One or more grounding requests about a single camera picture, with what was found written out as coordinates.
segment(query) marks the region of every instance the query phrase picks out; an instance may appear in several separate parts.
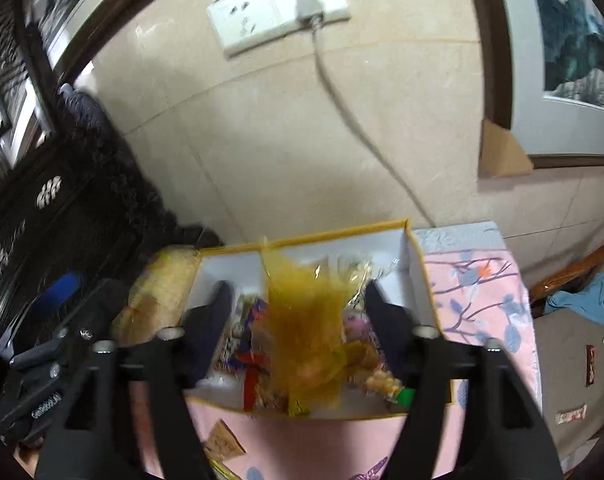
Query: blue cloth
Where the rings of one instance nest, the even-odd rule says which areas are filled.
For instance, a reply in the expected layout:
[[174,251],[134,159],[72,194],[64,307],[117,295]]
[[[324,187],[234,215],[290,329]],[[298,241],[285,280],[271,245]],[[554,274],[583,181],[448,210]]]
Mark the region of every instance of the blue cloth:
[[597,274],[581,292],[571,294],[560,290],[546,299],[544,314],[569,308],[590,321],[604,325],[604,273]]

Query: electrical cord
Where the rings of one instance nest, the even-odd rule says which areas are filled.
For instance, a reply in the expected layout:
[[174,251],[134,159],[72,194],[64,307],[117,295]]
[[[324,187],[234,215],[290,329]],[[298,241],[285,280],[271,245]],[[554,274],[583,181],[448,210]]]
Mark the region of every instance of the electrical cord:
[[368,137],[362,125],[357,121],[357,118],[349,109],[346,101],[339,93],[338,89],[333,84],[331,77],[326,69],[322,57],[322,48],[320,46],[320,30],[323,26],[323,4],[320,0],[297,0],[297,19],[311,27],[313,36],[313,53],[315,58],[315,67],[322,81],[322,85],[326,93],[330,96],[333,104],[338,109],[338,112],[344,121],[344,124],[349,128],[351,133],[367,148],[367,150],[377,159],[384,167],[390,176],[402,187],[409,199],[413,201],[419,213],[426,219],[430,227],[437,227],[435,220],[426,211],[426,208],[419,201],[411,186],[402,178],[400,173],[395,169],[392,163],[384,156],[380,149]]

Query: chair seat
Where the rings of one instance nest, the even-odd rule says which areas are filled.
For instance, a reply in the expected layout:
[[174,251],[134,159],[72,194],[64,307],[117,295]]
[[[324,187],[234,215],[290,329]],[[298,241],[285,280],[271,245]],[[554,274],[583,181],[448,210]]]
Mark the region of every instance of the chair seat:
[[[604,425],[604,327],[564,308],[534,321],[544,419],[560,458]],[[586,345],[596,349],[595,383],[586,387]],[[555,415],[588,405],[585,420],[558,426]]]

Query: chocolate bar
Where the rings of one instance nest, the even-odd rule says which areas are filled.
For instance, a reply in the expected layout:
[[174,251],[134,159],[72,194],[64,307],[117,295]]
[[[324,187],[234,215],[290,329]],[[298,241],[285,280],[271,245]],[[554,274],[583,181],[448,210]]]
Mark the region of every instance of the chocolate bar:
[[586,386],[595,382],[595,347],[586,345]]

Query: open cardboard box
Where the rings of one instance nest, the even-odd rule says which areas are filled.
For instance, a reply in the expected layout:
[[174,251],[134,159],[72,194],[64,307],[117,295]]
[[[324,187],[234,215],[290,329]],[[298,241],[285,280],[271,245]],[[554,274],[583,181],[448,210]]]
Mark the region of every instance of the open cardboard box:
[[[339,257],[366,256],[373,260],[376,267],[393,267],[388,275],[378,281],[386,301],[410,310],[422,324],[437,326],[421,253],[411,235],[410,221],[385,222],[291,238],[269,242],[269,246],[301,264],[328,257],[331,268],[335,268]],[[207,304],[217,282],[222,280],[233,289],[233,306],[237,304],[240,294],[259,294],[265,298],[260,248],[259,244],[253,244],[202,251],[187,308]],[[238,381],[229,381],[227,378],[227,374],[213,372],[211,377],[189,392],[189,400],[203,400],[220,408],[241,411],[243,378],[240,376]],[[387,403],[381,398],[345,388],[338,408],[313,410],[310,416],[354,420],[393,416],[393,412],[389,411]]]

